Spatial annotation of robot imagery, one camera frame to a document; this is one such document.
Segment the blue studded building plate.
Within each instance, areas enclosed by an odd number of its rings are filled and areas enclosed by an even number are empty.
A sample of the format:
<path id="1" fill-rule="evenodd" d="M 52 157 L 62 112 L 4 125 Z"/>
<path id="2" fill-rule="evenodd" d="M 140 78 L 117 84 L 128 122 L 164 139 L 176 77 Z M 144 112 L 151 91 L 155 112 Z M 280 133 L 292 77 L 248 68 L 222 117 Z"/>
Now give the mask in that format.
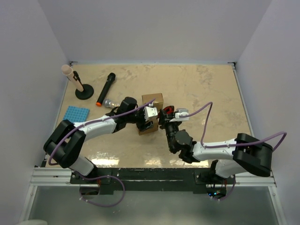
<path id="1" fill-rule="evenodd" d="M 88 108 L 69 106 L 64 114 L 63 120 L 70 122 L 85 122 L 88 118 L 90 110 Z"/>

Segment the aluminium frame rail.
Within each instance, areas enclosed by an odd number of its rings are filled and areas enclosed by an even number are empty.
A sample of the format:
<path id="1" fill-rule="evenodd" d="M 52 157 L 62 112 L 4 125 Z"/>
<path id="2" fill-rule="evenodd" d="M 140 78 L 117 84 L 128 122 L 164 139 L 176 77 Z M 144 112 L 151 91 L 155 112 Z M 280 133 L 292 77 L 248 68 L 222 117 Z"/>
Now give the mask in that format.
<path id="1" fill-rule="evenodd" d="M 47 187 L 93 187 L 94 184 L 71 184 L 71 170 L 60 168 L 34 168 L 30 179 L 30 186 Z M 248 172 L 236 175 L 236 186 L 238 187 L 275 187 L 276 183 L 273 177 L 263 178 L 251 175 Z"/>

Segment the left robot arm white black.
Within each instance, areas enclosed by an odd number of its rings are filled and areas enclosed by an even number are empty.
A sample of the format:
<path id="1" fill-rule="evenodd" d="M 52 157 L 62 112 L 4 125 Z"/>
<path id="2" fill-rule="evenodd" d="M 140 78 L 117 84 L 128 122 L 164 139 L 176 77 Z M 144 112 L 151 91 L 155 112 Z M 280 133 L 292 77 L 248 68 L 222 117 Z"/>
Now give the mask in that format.
<path id="1" fill-rule="evenodd" d="M 48 164 L 69 168 L 81 174 L 85 183 L 92 184 L 97 179 L 96 166 L 80 155 L 83 144 L 92 138 L 116 133 L 127 124 L 135 124 L 140 131 L 145 131 L 151 128 L 157 116 L 153 100 L 138 106 L 136 99 L 126 97 L 119 106 L 98 119 L 75 123 L 63 120 L 44 144 L 43 149 L 49 155 Z"/>

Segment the beige microphone on stand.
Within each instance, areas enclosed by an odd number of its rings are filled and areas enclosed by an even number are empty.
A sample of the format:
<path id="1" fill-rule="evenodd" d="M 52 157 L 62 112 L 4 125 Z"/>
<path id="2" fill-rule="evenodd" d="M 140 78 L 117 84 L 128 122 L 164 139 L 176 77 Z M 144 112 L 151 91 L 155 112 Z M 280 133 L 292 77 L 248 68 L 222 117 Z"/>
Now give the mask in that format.
<path id="1" fill-rule="evenodd" d="M 80 92 L 84 91 L 83 85 L 79 81 L 78 76 L 75 75 L 73 69 L 69 65 L 63 65 L 61 67 L 63 75 L 65 75 L 68 80 L 76 87 L 76 89 Z"/>

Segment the black microphone orange end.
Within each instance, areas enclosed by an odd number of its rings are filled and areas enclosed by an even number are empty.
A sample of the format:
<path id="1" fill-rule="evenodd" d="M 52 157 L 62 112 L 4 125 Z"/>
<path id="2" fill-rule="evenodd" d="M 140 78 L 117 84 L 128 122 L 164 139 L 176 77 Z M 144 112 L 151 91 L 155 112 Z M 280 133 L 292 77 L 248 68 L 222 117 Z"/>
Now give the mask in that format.
<path id="1" fill-rule="evenodd" d="M 108 93 L 111 85 L 114 83 L 115 79 L 116 79 L 116 74 L 115 73 L 110 73 L 107 76 L 107 80 L 106 80 L 106 82 L 104 84 L 104 87 L 103 87 L 103 89 L 102 89 L 102 91 L 101 91 L 101 93 L 100 93 L 100 95 L 99 95 L 99 97 L 98 97 L 98 99 L 96 101 L 96 106 L 99 106 L 99 107 L 102 106 L 103 101 L 104 101 L 104 99 L 105 99 L 105 97 L 106 97 L 106 95 L 107 95 L 107 93 Z"/>

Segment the red black utility knife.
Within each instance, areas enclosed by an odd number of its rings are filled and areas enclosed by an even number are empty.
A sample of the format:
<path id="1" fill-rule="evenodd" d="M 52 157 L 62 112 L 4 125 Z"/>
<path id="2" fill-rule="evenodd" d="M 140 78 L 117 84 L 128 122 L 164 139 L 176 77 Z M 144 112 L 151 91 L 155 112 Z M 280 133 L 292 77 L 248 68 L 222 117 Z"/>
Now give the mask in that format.
<path id="1" fill-rule="evenodd" d="M 167 115 L 173 115 L 174 114 L 174 106 L 173 105 L 167 106 L 163 109 L 163 111 Z"/>

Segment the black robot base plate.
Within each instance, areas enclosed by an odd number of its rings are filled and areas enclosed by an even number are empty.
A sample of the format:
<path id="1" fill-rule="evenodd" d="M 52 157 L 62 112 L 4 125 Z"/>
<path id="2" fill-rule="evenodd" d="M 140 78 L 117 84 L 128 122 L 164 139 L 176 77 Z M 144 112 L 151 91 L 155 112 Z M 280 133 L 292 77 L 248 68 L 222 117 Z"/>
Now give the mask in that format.
<path id="1" fill-rule="evenodd" d="M 120 179 L 126 191 L 192 192 L 205 194 L 211 188 L 231 185 L 234 179 L 209 179 L 209 168 L 97 168 L 87 178 L 72 172 L 70 183 L 82 187 L 95 186 L 101 194 L 122 191 L 122 185 L 112 177 Z"/>

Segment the silver glitter microphone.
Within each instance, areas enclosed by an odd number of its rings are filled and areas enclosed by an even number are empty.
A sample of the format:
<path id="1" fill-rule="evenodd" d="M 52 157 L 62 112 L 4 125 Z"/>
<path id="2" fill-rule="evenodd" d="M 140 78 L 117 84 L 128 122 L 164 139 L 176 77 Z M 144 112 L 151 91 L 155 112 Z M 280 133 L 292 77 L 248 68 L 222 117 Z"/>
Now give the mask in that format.
<path id="1" fill-rule="evenodd" d="M 104 101 L 103 101 L 103 104 L 102 104 L 102 106 L 104 106 L 104 107 L 106 107 L 106 108 L 115 108 L 115 107 L 119 107 L 120 106 L 120 103 L 116 103 L 116 102 L 114 102 L 114 101 L 112 101 L 112 100 L 110 100 L 110 99 L 105 99 Z"/>

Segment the small cardboard box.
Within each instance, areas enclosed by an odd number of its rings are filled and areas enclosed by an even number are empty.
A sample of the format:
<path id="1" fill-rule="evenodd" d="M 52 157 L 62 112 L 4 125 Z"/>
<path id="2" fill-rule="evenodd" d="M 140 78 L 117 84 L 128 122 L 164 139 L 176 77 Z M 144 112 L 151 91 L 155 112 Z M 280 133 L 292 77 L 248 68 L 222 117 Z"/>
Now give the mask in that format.
<path id="1" fill-rule="evenodd" d="M 145 135 L 158 131 L 158 119 L 153 118 L 145 122 L 140 122 L 137 125 L 139 135 Z"/>

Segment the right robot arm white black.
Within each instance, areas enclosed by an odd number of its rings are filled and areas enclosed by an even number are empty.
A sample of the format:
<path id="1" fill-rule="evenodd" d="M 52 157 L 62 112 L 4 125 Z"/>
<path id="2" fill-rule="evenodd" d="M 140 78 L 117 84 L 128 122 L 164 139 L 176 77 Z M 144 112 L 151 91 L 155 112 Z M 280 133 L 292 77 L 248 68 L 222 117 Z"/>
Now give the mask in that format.
<path id="1" fill-rule="evenodd" d="M 186 109 L 175 111 L 171 108 L 162 109 L 158 114 L 171 153 L 178 154 L 188 164 L 212 160 L 209 179 L 214 184 L 244 172 L 259 177 L 270 176 L 273 148 L 269 144 L 245 133 L 223 142 L 197 142 L 186 130 L 179 129 L 187 115 Z"/>

